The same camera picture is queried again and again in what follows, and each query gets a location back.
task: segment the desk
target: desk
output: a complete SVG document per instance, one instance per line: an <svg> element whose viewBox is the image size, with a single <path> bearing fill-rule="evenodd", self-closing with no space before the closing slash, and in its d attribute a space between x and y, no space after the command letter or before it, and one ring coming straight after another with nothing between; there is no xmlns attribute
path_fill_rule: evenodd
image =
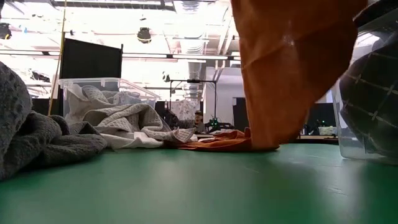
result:
<svg viewBox="0 0 398 224"><path fill-rule="evenodd" d="M396 223L397 174L321 144L107 152L0 183L0 223Z"/></svg>

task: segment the orange cloth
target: orange cloth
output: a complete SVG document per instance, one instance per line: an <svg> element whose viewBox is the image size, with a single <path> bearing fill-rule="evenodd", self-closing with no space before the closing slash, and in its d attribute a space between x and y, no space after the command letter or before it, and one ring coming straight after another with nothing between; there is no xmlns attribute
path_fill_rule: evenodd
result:
<svg viewBox="0 0 398 224"><path fill-rule="evenodd" d="M244 133L234 130L231 133L215 134L214 139L201 142L190 142L178 145L179 149L197 151L249 151L251 150L250 129L246 128Z"/></svg>
<svg viewBox="0 0 398 224"><path fill-rule="evenodd" d="M275 149L297 137L308 109L348 68L357 37L353 17L367 0L231 3L252 146Z"/></svg>

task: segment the metal frame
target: metal frame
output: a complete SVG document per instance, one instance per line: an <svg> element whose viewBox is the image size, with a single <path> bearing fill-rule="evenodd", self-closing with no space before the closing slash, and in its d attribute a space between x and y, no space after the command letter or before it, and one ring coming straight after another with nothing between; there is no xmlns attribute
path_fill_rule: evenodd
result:
<svg viewBox="0 0 398 224"><path fill-rule="evenodd" d="M173 82L187 82L187 83L213 83L214 84L214 117L216 118L216 110L217 110L217 81L213 81L213 80L170 80L170 99L169 99L169 103L167 104L169 106L169 109L171 109L172 107L172 90L173 90L173 86L172 83Z"/></svg>

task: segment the gray towel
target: gray towel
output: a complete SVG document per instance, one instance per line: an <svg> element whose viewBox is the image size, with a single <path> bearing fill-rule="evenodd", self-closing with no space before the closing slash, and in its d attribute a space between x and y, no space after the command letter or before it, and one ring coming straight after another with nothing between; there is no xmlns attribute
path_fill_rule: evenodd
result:
<svg viewBox="0 0 398 224"><path fill-rule="evenodd" d="M106 147L106 141L88 123L68 126L62 117L31 111L24 82L1 62L0 102L0 181L23 168L83 161Z"/></svg>

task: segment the green floor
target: green floor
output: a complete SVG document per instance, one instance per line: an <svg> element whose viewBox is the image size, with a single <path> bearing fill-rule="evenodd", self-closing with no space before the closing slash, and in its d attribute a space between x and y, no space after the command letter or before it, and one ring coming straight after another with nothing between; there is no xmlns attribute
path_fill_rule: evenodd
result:
<svg viewBox="0 0 398 224"><path fill-rule="evenodd" d="M398 167L337 146L109 152L0 183L0 224L397 223Z"/></svg>

